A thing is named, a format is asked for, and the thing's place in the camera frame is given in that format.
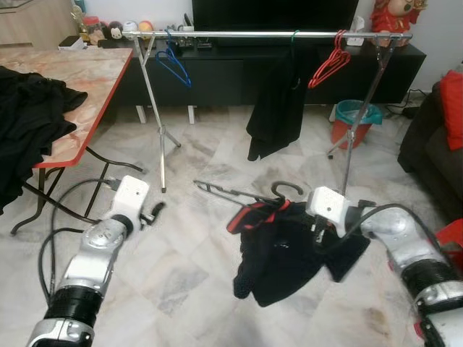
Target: marble table top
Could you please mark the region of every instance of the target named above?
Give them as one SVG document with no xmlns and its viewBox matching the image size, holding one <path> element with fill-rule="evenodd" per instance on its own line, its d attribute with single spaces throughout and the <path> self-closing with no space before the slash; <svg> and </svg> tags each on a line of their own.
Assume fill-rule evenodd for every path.
<svg viewBox="0 0 463 347">
<path fill-rule="evenodd" d="M 69 88 L 88 93 L 81 106 L 64 115 L 67 121 L 77 125 L 77 129 L 53 142 L 52 154 L 43 156 L 43 162 L 36 168 L 79 163 L 131 58 L 131 48 L 2 53 L 0 65 L 8 69 L 38 72 L 44 77 L 65 81 Z"/>
</svg>

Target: black cloth on table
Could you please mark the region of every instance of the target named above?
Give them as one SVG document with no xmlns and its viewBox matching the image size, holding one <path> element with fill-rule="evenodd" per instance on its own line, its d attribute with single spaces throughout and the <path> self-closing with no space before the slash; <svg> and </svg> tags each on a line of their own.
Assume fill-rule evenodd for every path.
<svg viewBox="0 0 463 347">
<path fill-rule="evenodd" d="M 51 143 L 76 130 L 63 113 L 86 98 L 65 82 L 0 67 L 0 214 L 22 194 L 42 155 L 51 154 Z"/>
<path fill-rule="evenodd" d="M 313 47 L 288 50 L 263 81 L 246 130 L 247 159 L 264 158 L 299 138 L 307 84 L 319 65 Z"/>
<path fill-rule="evenodd" d="M 233 280 L 234 295 L 244 299 L 252 292 L 262 307 L 301 289 L 323 265 L 335 282 L 341 281 L 370 244 L 369 239 L 353 235 L 331 253 L 320 254 L 310 231 L 314 218 L 305 213 L 304 202 L 253 207 L 242 208 L 227 230 L 241 234 L 242 263 Z M 336 240 L 336 235 L 325 232 L 323 246 Z"/>
</svg>

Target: small box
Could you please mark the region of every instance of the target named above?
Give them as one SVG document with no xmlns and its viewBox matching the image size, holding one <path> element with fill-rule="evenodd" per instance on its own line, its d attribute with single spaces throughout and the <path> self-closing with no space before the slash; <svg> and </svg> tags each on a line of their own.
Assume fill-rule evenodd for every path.
<svg viewBox="0 0 463 347">
<path fill-rule="evenodd" d="M 65 38 L 59 45 L 58 49 L 60 51 L 74 51 L 84 49 L 85 44 L 83 39 L 80 36 L 68 36 Z"/>
</svg>

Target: clothes rack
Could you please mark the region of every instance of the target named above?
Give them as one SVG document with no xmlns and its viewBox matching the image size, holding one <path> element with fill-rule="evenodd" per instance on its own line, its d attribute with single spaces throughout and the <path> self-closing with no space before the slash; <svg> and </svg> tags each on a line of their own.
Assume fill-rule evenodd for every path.
<svg viewBox="0 0 463 347">
<path fill-rule="evenodd" d="M 156 122 L 158 124 L 158 133 L 160 141 L 160 151 L 161 151 L 161 191 L 166 192 L 166 172 L 165 172 L 165 149 L 164 149 L 164 139 L 167 136 L 177 147 L 180 147 L 181 144 L 178 142 L 175 137 L 173 137 L 162 124 L 161 117 L 159 116 L 158 107 L 156 105 L 156 99 L 154 98 L 153 90 L 151 88 L 150 78 L 146 71 L 146 64 L 148 63 L 148 58 L 150 56 L 151 50 L 153 48 L 154 41 L 157 39 L 168 38 L 170 35 L 173 38 L 288 38 L 293 40 L 294 38 L 335 38 L 338 33 L 330 32 L 309 32 L 309 31 L 278 31 L 278 32 L 265 32 L 265 31 L 176 31 L 176 32 L 165 32 L 165 31 L 124 31 L 122 33 L 126 38 L 133 40 L 135 43 L 135 50 L 138 55 L 140 62 L 140 67 L 142 69 L 143 77 L 145 79 L 145 84 L 148 89 L 148 94 L 150 97 L 151 105 L 153 107 L 154 115 L 156 117 Z M 140 42 L 138 38 L 150 38 L 148 48 L 146 52 L 143 53 L 140 47 Z M 389 63 L 389 60 L 394 52 L 394 49 L 397 46 L 398 40 L 408 40 L 413 37 L 411 33 L 344 33 L 343 38 L 364 38 L 370 39 L 375 43 L 376 46 L 376 59 L 378 61 L 378 71 L 376 76 L 373 79 L 373 82 L 368 90 L 368 93 L 364 99 L 362 107 L 359 110 L 357 118 L 355 119 L 352 128 L 346 132 L 346 134 L 336 143 L 334 146 L 327 152 L 329 159 L 333 158 L 333 152 L 340 145 L 348 142 L 347 150 L 347 162 L 346 169 L 344 172 L 344 178 L 341 185 L 341 193 L 346 194 L 347 181 L 349 178 L 350 170 L 350 160 L 352 157 L 352 149 L 355 140 L 355 134 L 357 128 L 362 120 L 362 117 L 365 115 L 365 112 L 368 109 L 368 104 L 373 98 L 376 88 L 378 87 L 379 82 L 383 76 L 384 71 Z M 390 40 L 390 44 L 386 49 L 385 54 L 381 52 L 381 47 L 379 45 L 380 40 Z"/>
</svg>

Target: black cable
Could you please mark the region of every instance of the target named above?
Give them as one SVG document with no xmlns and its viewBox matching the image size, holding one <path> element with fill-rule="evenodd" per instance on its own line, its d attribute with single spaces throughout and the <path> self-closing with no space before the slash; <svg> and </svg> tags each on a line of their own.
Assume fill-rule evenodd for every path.
<svg viewBox="0 0 463 347">
<path fill-rule="evenodd" d="M 50 298 L 51 298 L 51 295 L 50 293 L 48 292 L 48 289 L 46 288 L 46 284 L 45 284 L 45 276 L 43 275 L 43 253 L 45 252 L 45 247 L 47 245 L 47 243 L 50 242 L 50 240 L 52 240 L 52 238 L 58 234 L 58 233 L 61 233 L 62 231 L 70 231 L 72 233 L 83 233 L 84 231 L 83 230 L 80 230 L 80 229 L 73 229 L 73 228 L 61 228 L 61 229 L 58 229 L 58 230 L 53 230 L 46 238 L 45 240 L 43 240 L 43 243 L 41 245 L 41 249 L 38 253 L 38 279 L 41 283 L 41 287 L 42 287 L 42 291 L 43 291 L 43 295 L 45 295 L 45 300 L 46 300 L 46 303 L 47 304 L 50 304 Z"/>
<path fill-rule="evenodd" d="M 436 247 L 436 249 L 441 248 L 438 241 L 437 241 L 436 236 L 433 233 L 431 233 L 429 228 L 424 224 L 424 222 L 421 220 L 420 217 L 418 217 L 418 215 L 415 212 L 413 212 L 412 210 L 410 210 L 406 206 L 394 203 L 394 204 L 387 204 L 387 205 L 376 207 L 373 210 L 371 210 L 370 212 L 364 214 L 357 222 L 355 222 L 350 227 L 350 229 L 346 232 L 346 234 L 343 237 L 341 237 L 335 244 L 332 244 L 329 247 L 326 247 L 326 248 L 321 247 L 317 243 L 317 236 L 318 235 L 314 235 L 313 246 L 314 246 L 315 251 L 317 253 L 320 253 L 320 254 L 331 253 L 333 250 L 339 248 L 360 227 L 360 225 L 363 222 L 365 222 L 368 218 L 370 218 L 372 215 L 375 215 L 376 213 L 379 213 L 381 211 L 387 210 L 389 208 L 394 208 L 394 207 L 400 208 L 400 209 L 404 210 L 405 212 L 407 212 L 408 214 L 410 214 L 413 217 L 413 219 L 415 220 L 415 222 L 425 232 L 426 236 L 430 239 L 430 241 L 433 243 L 433 245 Z"/>
<path fill-rule="evenodd" d="M 74 184 L 71 186 L 67 191 L 65 191 L 61 197 L 57 200 L 58 204 L 61 204 L 61 202 L 64 200 L 64 198 L 72 193 L 74 190 L 76 190 L 78 187 L 82 186 L 83 184 L 88 184 L 88 183 L 106 183 L 109 184 L 110 181 L 107 179 L 86 179 L 84 181 L 81 181 L 79 183 Z M 55 230 L 55 217 L 56 217 L 56 211 L 58 210 L 57 205 L 54 205 L 53 210 L 51 211 L 51 232 L 52 234 Z M 98 223 L 99 220 L 92 220 L 92 224 Z M 56 279 L 56 247 L 55 247 L 55 240 L 54 237 L 51 237 L 51 243 L 50 243 L 50 251 L 51 251 L 51 272 L 50 272 L 50 293 L 49 295 L 52 296 L 54 294 L 55 290 L 55 279 Z"/>
<path fill-rule="evenodd" d="M 402 115 L 402 113 L 397 113 L 395 111 L 392 111 L 391 110 L 391 107 L 395 107 L 395 108 L 406 108 L 409 104 L 409 100 L 410 100 L 410 93 L 411 92 L 420 92 L 422 93 L 424 96 L 428 96 L 428 94 L 426 94 L 425 92 L 423 92 L 421 89 L 410 89 L 407 93 L 407 97 L 405 99 L 405 104 L 404 105 L 392 105 L 392 104 L 388 104 L 386 105 L 386 110 L 388 110 L 389 113 L 391 114 L 395 114 L 396 116 L 400 116 Z"/>
</svg>

